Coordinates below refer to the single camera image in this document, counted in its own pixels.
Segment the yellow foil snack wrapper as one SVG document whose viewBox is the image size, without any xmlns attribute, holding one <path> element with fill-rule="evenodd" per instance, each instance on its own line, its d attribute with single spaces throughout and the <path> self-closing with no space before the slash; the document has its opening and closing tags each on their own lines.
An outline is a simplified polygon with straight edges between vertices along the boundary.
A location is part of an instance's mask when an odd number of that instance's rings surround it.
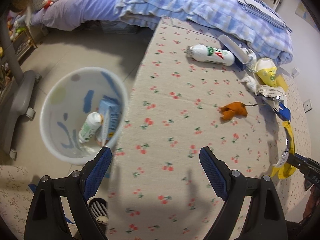
<svg viewBox="0 0 320 240">
<path fill-rule="evenodd" d="M 286 148 L 277 163 L 272 165 L 270 177 L 272 178 L 277 175 L 279 179 L 286 179 L 293 175 L 296 170 L 293 165 L 289 164 L 289 157 L 295 155 L 295 141 L 290 122 L 284 121 L 282 125 L 286 133 Z"/>
</svg>

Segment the white torn snack wrapper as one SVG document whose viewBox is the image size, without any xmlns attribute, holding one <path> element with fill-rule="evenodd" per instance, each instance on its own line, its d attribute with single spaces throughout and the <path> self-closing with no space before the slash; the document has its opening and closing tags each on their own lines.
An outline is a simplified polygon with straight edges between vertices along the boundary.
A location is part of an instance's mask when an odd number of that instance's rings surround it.
<svg viewBox="0 0 320 240">
<path fill-rule="evenodd" d="M 285 106 L 287 105 L 287 97 L 285 94 L 285 90 L 281 87 L 271 87 L 268 85 L 260 85 L 255 94 L 257 96 L 263 96 L 267 100 L 276 100 L 280 101 Z"/>
</svg>

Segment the orange peel piece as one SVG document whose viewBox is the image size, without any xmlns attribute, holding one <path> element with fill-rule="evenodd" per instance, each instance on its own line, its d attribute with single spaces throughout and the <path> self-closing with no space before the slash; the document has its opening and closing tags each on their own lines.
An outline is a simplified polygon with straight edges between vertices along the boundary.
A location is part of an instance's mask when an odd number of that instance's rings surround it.
<svg viewBox="0 0 320 240">
<path fill-rule="evenodd" d="M 246 106 L 241 102 L 233 102 L 221 107 L 220 114 L 223 121 L 232 120 L 235 116 L 246 117 L 248 115 Z"/>
</svg>

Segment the yellow paper tissue pack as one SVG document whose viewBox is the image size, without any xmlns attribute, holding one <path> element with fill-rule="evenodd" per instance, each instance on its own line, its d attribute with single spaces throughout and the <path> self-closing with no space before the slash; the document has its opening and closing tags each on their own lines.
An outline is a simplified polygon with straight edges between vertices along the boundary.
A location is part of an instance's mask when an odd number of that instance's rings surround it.
<svg viewBox="0 0 320 240">
<path fill-rule="evenodd" d="M 284 78 L 277 74 L 277 69 L 274 62 L 269 58 L 259 59 L 255 64 L 256 74 L 265 85 L 281 87 L 286 92 L 288 85 Z"/>
</svg>

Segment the small white bottle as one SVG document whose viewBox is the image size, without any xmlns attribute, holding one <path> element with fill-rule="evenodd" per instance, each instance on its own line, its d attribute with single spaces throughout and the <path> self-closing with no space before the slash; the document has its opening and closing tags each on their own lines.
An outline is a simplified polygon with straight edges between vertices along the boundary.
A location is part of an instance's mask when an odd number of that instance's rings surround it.
<svg viewBox="0 0 320 240">
<path fill-rule="evenodd" d="M 90 113 L 78 133 L 79 142 L 82 144 L 89 142 L 102 123 L 103 117 L 101 114 L 98 112 Z"/>
</svg>

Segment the small dark blue box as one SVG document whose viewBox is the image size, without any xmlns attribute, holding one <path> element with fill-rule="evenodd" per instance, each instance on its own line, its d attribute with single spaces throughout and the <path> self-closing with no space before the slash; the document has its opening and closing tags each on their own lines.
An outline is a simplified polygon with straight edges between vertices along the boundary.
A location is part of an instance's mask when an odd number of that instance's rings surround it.
<svg viewBox="0 0 320 240">
<path fill-rule="evenodd" d="M 224 50 L 230 51 L 235 57 L 235 65 L 240 69 L 244 70 L 247 63 L 250 61 L 248 51 L 245 48 L 241 48 L 227 35 L 220 35 L 218 37 L 219 42 Z"/>
</svg>

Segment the light blue milk carton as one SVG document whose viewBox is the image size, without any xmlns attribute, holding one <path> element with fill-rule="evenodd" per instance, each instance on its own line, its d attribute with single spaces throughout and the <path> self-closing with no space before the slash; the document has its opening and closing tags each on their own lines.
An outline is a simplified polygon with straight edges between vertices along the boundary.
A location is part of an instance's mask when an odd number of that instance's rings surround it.
<svg viewBox="0 0 320 240">
<path fill-rule="evenodd" d="M 100 146 L 105 146 L 116 132 L 121 106 L 116 100 L 102 99 L 99 103 L 98 113 L 103 117 L 103 121 L 96 131 L 95 137 Z"/>
</svg>

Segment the white AD milk bottle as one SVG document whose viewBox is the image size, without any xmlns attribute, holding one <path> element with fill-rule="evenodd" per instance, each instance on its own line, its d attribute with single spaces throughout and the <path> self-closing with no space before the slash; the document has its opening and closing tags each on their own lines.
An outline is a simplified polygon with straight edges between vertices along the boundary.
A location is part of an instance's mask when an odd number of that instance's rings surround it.
<svg viewBox="0 0 320 240">
<path fill-rule="evenodd" d="M 186 54 L 188 57 L 199 62 L 210 62 L 224 66 L 231 66 L 235 63 L 235 56 L 230 51 L 203 44 L 187 46 Z"/>
</svg>

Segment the torn blue cardboard box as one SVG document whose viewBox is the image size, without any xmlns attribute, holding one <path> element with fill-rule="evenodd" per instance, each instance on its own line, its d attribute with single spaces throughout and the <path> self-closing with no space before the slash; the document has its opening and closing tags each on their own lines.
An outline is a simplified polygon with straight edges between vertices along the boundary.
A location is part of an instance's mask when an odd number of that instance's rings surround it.
<svg viewBox="0 0 320 240">
<path fill-rule="evenodd" d="M 291 111 L 278 98 L 266 99 L 265 102 L 282 121 L 291 121 Z"/>
</svg>

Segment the white tissue ball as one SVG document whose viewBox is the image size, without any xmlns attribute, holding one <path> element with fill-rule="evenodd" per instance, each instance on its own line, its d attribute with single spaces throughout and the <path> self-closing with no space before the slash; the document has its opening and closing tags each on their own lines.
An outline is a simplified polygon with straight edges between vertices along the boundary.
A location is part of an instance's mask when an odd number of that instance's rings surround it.
<svg viewBox="0 0 320 240">
<path fill-rule="evenodd" d="M 248 90 L 252 93 L 256 93 L 257 91 L 257 82 L 255 78 L 251 76 L 245 76 L 243 79 L 240 80 L 241 83 L 245 83 Z"/>
</svg>

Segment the printed paper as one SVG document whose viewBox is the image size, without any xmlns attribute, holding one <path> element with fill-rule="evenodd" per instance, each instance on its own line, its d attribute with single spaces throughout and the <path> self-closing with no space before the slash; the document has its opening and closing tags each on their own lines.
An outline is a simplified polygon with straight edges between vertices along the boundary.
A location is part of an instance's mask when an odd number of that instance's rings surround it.
<svg viewBox="0 0 320 240">
<path fill-rule="evenodd" d="M 248 56 L 249 61 L 246 63 L 246 67 L 251 71 L 251 72 L 255 72 L 256 71 L 256 63 L 257 63 L 257 56 L 254 53 L 254 51 L 252 51 L 251 49 L 247 49 L 247 48 L 243 48 L 242 49 Z"/>
</svg>

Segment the floral fabric cushion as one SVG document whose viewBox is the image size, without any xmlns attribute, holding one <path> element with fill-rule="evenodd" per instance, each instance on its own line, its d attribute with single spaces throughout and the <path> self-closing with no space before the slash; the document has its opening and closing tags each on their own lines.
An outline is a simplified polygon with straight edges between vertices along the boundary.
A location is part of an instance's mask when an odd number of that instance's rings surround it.
<svg viewBox="0 0 320 240">
<path fill-rule="evenodd" d="M 1 218 L 17 239 L 24 239 L 25 223 L 33 193 L 31 175 L 23 166 L 2 165 Z"/>
</svg>

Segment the grey rolling chair base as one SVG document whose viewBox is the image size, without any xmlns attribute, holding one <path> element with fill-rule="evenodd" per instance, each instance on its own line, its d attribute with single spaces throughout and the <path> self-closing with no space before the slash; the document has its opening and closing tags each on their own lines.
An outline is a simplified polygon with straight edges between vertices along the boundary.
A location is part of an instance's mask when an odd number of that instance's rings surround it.
<svg viewBox="0 0 320 240">
<path fill-rule="evenodd" d="M 42 76 L 33 70 L 26 72 L 21 70 L 14 45 L 9 37 L 8 13 L 8 8 L 1 13 L 1 45 L 4 49 L 3 59 L 9 64 L 13 79 L 1 95 L 1 150 L 15 160 L 17 152 L 11 145 L 16 122 L 20 116 L 26 116 L 30 120 L 34 118 L 35 110 L 29 106 L 29 103 L 34 86 Z"/>
</svg>

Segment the folded grey striped cloth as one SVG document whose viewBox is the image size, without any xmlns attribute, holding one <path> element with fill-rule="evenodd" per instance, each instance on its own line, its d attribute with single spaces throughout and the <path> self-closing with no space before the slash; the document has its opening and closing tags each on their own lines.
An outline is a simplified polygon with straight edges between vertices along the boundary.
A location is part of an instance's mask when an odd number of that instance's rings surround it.
<svg viewBox="0 0 320 240">
<path fill-rule="evenodd" d="M 275 27 L 292 33 L 292 29 L 283 19 L 262 0 L 237 0 L 250 14 L 258 16 Z"/>
</svg>

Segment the purple bed sheet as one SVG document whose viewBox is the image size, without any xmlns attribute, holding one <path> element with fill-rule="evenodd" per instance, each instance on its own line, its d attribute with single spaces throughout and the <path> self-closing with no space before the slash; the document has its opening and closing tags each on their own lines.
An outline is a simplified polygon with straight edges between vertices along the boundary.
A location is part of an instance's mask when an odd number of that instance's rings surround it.
<svg viewBox="0 0 320 240">
<path fill-rule="evenodd" d="M 116 0 L 59 0 L 30 17 L 30 25 L 72 31 L 87 21 L 117 21 Z"/>
</svg>

